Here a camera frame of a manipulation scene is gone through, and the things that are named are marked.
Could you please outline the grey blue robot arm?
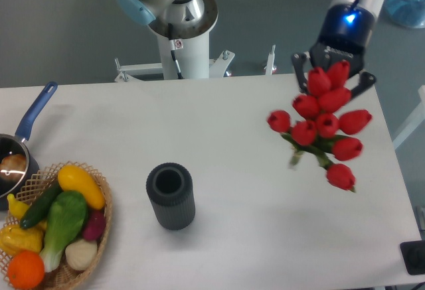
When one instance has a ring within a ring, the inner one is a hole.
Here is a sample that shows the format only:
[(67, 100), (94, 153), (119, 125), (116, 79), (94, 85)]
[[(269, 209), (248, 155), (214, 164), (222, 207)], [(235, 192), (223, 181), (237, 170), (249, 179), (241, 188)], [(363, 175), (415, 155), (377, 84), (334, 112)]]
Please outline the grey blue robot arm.
[[(207, 79), (224, 76), (233, 54), (224, 51), (209, 58), (209, 34), (216, 25), (215, 0), (116, 0), (135, 23), (156, 35), (161, 69), (166, 80)], [(352, 96), (368, 90), (376, 81), (364, 69), (364, 55), (384, 0), (332, 0), (316, 43), (292, 56), (301, 92), (307, 92), (303, 67), (310, 63), (324, 70), (345, 61), (359, 83)]]

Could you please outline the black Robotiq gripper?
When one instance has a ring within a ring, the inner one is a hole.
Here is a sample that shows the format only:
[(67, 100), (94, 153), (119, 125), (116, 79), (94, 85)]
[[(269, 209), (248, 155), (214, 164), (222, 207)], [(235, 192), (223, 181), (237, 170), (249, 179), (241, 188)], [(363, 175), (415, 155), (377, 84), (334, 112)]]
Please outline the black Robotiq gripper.
[(349, 63), (347, 88), (351, 99), (371, 89), (377, 82), (374, 74), (362, 70), (364, 55), (375, 26), (372, 13), (364, 8), (351, 8), (349, 4), (332, 6), (323, 22), (317, 42), (309, 51), (292, 54), (291, 62), (301, 93), (308, 93), (304, 66), (311, 64), (325, 71), (342, 60)]

